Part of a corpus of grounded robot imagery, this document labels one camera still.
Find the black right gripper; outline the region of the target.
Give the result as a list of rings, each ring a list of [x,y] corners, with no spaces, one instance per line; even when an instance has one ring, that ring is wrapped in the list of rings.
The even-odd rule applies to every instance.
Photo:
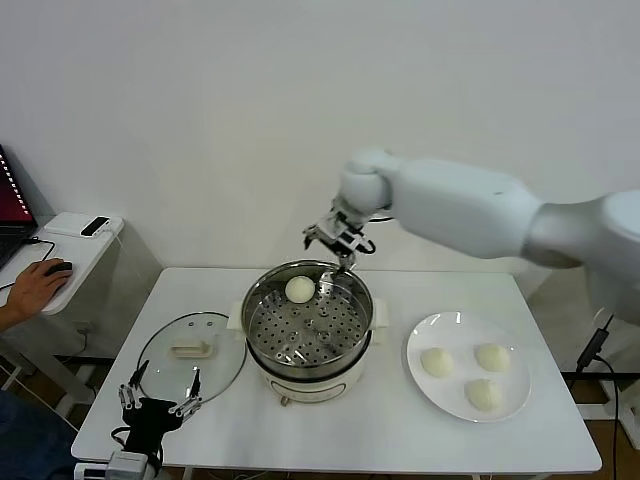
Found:
[[[338,274],[349,272],[356,262],[354,253],[363,244],[364,236],[342,217],[327,215],[318,223],[303,230],[303,247],[309,249],[313,242],[319,242],[334,252],[338,259]]]

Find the person's bare hand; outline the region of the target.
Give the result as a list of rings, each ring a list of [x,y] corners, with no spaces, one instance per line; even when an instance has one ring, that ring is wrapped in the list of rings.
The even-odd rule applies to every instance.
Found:
[[[11,287],[6,303],[1,307],[1,329],[6,330],[39,313],[64,286],[71,270],[49,273],[63,260],[53,258],[34,262],[21,272]]]

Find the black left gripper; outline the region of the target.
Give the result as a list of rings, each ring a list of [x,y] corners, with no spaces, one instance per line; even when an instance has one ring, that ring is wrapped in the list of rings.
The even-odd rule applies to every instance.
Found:
[[[194,378],[186,399],[176,404],[172,401],[151,398],[141,399],[141,380],[149,361],[145,360],[118,391],[123,421],[129,427],[124,450],[134,453],[158,453],[164,435],[178,430],[182,418],[190,418],[200,407],[200,369],[194,370]]]

